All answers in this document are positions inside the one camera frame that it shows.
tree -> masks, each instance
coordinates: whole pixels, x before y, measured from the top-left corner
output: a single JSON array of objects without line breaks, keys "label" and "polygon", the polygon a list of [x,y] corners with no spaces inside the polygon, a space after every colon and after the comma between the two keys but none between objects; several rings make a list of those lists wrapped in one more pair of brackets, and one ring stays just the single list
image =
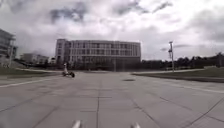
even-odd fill
[{"label": "tree", "polygon": [[48,60],[45,60],[44,62],[44,68],[48,68],[49,64],[48,64]]},{"label": "tree", "polygon": [[216,54],[216,59],[217,59],[217,67],[222,67],[223,55],[221,52]]}]

building facade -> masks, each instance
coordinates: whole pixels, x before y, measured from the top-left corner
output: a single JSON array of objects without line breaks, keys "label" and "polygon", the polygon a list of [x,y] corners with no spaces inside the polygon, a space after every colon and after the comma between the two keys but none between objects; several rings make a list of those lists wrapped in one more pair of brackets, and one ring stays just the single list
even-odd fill
[{"label": "building facade", "polygon": [[17,47],[12,45],[14,40],[12,34],[0,29],[0,65],[8,63],[11,55],[12,59],[15,58]]},{"label": "building facade", "polygon": [[127,69],[140,62],[141,47],[137,42],[58,39],[57,63],[69,63],[85,69]]},{"label": "building facade", "polygon": [[35,53],[25,53],[21,59],[30,64],[44,64],[49,58]]}]

roof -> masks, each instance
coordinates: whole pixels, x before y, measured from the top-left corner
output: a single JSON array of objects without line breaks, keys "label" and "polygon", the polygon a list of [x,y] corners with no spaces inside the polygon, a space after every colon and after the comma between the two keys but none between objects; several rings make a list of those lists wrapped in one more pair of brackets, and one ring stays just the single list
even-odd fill
[{"label": "roof", "polygon": [[82,42],[82,43],[123,43],[123,44],[140,44],[140,42],[131,41],[119,41],[119,40],[69,40],[68,42]]},{"label": "roof", "polygon": [[8,38],[13,38],[13,37],[14,37],[14,35],[13,35],[13,34],[11,34],[11,33],[9,33],[9,32],[6,32],[6,31],[4,31],[4,30],[2,30],[1,28],[0,28],[0,35],[7,36]]}]

grass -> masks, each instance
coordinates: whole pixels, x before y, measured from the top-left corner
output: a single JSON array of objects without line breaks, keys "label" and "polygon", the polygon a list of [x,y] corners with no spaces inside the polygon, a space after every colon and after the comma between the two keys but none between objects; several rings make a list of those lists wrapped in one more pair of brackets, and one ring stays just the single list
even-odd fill
[{"label": "grass", "polygon": [[25,71],[25,70],[17,70],[12,68],[0,68],[0,76],[7,77],[29,77],[29,76],[46,76],[49,73],[46,72],[36,72],[36,71]]},{"label": "grass", "polygon": [[139,76],[148,77],[211,77],[211,78],[224,78],[224,68],[210,68],[198,71],[189,72],[170,72],[170,73],[144,73],[144,74],[134,74]]}]

white line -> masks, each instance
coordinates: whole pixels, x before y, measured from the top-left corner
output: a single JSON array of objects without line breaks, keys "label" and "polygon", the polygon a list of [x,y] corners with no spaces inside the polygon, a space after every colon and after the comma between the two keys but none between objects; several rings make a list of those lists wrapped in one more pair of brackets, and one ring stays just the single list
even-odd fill
[{"label": "white line", "polygon": [[23,82],[23,83],[15,83],[15,84],[0,85],[0,88],[19,86],[19,85],[30,84],[30,83],[37,83],[37,82],[48,81],[48,80],[53,80],[53,79],[58,79],[58,78],[41,79],[41,80],[28,81],[28,82]]},{"label": "white line", "polygon": [[81,128],[81,121],[80,120],[76,121],[72,128]]},{"label": "white line", "polygon": [[138,123],[136,123],[134,126],[131,126],[131,128],[141,128]]}]

